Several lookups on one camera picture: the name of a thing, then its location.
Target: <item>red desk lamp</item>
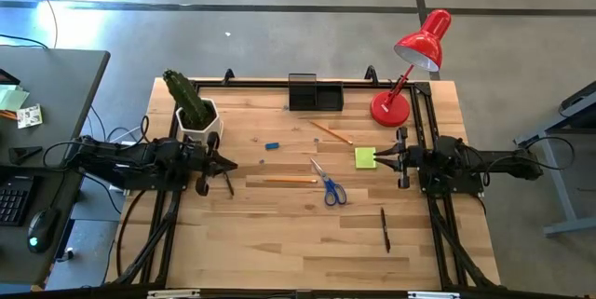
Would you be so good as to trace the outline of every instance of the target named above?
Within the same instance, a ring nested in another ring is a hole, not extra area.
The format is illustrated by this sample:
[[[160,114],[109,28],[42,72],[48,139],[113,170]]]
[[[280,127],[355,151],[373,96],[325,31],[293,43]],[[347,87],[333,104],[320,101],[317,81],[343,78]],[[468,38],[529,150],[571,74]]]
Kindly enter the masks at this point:
[[[371,101],[371,115],[375,121],[385,127],[402,125],[410,115],[410,104],[400,95],[403,84],[414,66],[429,72],[437,72],[442,61],[440,40],[445,35],[451,15],[437,9],[428,15],[420,31],[401,38],[393,47],[402,59],[410,64],[406,73],[400,77],[398,84],[390,91],[377,94]]]

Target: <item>computer mouse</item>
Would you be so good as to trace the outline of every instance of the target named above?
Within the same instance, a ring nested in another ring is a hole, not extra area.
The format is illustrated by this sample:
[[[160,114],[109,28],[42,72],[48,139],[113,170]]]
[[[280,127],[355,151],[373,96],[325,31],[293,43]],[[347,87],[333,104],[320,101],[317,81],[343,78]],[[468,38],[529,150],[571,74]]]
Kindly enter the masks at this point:
[[[30,252],[42,253],[52,245],[59,215],[57,209],[49,208],[38,212],[31,219],[27,234],[27,247]]]

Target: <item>wooden table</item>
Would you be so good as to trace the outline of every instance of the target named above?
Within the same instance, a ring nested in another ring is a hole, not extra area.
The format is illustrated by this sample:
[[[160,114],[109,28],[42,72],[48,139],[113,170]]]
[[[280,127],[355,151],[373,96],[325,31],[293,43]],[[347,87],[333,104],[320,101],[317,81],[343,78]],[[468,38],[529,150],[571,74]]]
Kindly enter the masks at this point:
[[[465,140],[455,84],[431,82],[431,88],[440,133]],[[224,122],[220,153],[239,165],[230,172],[236,196],[230,197],[222,177],[210,180],[207,197],[194,188],[183,193],[168,287],[438,289],[427,201],[415,171],[412,187],[399,190],[398,175],[383,165],[355,169],[355,146],[381,150],[396,141],[395,129],[381,127],[370,117],[369,103],[378,91],[347,89],[343,112],[290,112],[284,107],[286,88],[202,88],[201,96],[215,100]],[[150,139],[168,136],[173,107],[165,83],[156,79],[147,110]],[[427,115],[423,118],[427,126]],[[346,135],[354,146],[311,125],[311,119]],[[413,127],[412,116],[406,126]],[[409,134],[408,143],[416,143],[415,132]],[[271,142],[279,142],[279,149],[265,151],[264,144]],[[310,157],[344,186],[345,206],[325,206],[324,187]],[[264,182],[265,177],[280,175],[313,177],[318,183]],[[155,196],[146,193],[130,216],[122,242],[123,267],[147,240]],[[381,207],[391,253],[386,253],[383,241]],[[462,244],[485,275],[498,283],[480,202],[455,195],[454,208]],[[446,254],[455,279],[453,255],[449,250]],[[114,278],[115,251],[107,280]]]

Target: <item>lamp shade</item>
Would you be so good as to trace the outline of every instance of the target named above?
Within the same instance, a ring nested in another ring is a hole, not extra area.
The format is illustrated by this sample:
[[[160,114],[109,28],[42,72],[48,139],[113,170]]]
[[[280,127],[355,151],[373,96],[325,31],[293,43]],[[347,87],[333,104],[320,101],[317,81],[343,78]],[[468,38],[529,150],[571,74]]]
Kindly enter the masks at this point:
[[[440,69],[442,51],[440,40],[451,24],[451,14],[446,10],[433,10],[420,31],[401,38],[393,47],[395,53],[410,64],[430,72]]]

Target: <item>blue scissors handle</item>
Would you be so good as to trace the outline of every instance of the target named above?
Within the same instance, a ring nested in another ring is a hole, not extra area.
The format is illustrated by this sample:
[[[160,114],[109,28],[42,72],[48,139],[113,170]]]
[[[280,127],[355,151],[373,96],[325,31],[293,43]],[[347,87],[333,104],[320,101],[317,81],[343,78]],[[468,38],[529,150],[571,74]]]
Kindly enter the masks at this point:
[[[325,182],[325,204],[333,206],[335,204],[345,205],[347,202],[347,194],[345,189],[338,183],[334,183],[331,179]]]

